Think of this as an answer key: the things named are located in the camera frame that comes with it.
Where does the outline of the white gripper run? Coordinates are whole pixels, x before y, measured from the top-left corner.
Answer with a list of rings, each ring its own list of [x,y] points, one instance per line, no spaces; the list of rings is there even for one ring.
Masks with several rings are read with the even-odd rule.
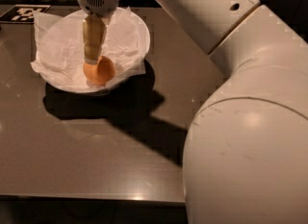
[[[119,0],[77,0],[80,8],[88,14],[83,20],[84,58],[89,64],[96,64],[106,32],[101,17],[108,17],[118,6]]]

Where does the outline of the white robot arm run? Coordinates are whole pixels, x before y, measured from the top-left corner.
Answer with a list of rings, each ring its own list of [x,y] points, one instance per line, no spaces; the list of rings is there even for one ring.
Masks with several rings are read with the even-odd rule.
[[[227,75],[183,153],[190,224],[308,224],[308,45],[259,0],[156,0]]]

